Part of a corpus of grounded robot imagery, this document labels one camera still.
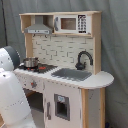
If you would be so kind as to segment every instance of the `toy stove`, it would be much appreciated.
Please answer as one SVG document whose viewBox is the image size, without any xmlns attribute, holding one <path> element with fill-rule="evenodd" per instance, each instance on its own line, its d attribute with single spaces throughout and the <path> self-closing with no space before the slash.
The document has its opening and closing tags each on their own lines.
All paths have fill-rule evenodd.
<svg viewBox="0 0 128 128">
<path fill-rule="evenodd" d="M 41 64 L 37 67 L 27 68 L 21 64 L 15 71 L 15 75 L 19 79 L 23 88 L 43 93 L 43 78 L 42 74 L 56 68 L 57 66 Z"/>
<path fill-rule="evenodd" d="M 50 71 L 50 70 L 52 70 L 52 69 L 54 69 L 56 67 L 57 66 L 39 63 L 38 66 L 36 66 L 34 68 L 27 68 L 24 65 L 20 65 L 18 67 L 18 69 L 22 69 L 22 70 L 33 72 L 33 73 L 46 73 L 46 72 L 48 72 L 48 71 Z"/>
</svg>

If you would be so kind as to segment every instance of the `gray wall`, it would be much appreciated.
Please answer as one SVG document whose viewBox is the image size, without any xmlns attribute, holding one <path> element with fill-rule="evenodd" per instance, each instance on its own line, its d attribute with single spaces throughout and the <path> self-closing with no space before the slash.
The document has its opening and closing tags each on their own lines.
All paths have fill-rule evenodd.
<svg viewBox="0 0 128 128">
<path fill-rule="evenodd" d="M 9 45 L 25 57 L 19 13 L 100 10 L 102 70 L 115 77 L 106 88 L 106 116 L 114 128 L 128 128 L 128 0 L 4 0 Z"/>
<path fill-rule="evenodd" d="M 6 45 L 5 42 L 5 31 L 4 31 L 4 21 L 2 12 L 2 2 L 0 0 L 0 48 Z"/>
</svg>

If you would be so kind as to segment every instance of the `sink basin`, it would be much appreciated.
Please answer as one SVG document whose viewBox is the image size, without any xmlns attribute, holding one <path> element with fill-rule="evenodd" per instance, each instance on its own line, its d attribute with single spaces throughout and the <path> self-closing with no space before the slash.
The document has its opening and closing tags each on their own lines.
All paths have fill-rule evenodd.
<svg viewBox="0 0 128 128">
<path fill-rule="evenodd" d="M 73 80 L 73 81 L 83 81 L 91 75 L 92 73 L 87 71 L 80 71 L 80 70 L 69 69 L 69 68 L 62 68 L 52 73 L 52 76 L 54 77 L 59 77 L 63 79 Z"/>
</svg>

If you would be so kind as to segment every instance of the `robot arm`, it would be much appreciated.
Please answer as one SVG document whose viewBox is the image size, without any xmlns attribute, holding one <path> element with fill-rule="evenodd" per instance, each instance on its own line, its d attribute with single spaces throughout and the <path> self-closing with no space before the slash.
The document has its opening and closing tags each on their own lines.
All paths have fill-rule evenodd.
<svg viewBox="0 0 128 128">
<path fill-rule="evenodd" d="M 36 128 L 22 86 L 11 72 L 19 65 L 16 50 L 0 49 L 0 114 L 7 128 Z"/>
<path fill-rule="evenodd" d="M 5 71 L 13 71 L 20 65 L 18 52 L 10 46 L 0 49 L 0 68 Z"/>
</svg>

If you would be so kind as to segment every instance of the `upper cabinet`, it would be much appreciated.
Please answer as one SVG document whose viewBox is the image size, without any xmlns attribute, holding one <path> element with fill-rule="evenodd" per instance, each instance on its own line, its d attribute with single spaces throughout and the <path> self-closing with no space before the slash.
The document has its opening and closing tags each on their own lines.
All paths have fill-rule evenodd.
<svg viewBox="0 0 128 128">
<path fill-rule="evenodd" d="M 101 29 L 101 12 L 55 12 L 20 14 L 23 33 L 93 37 Z"/>
</svg>

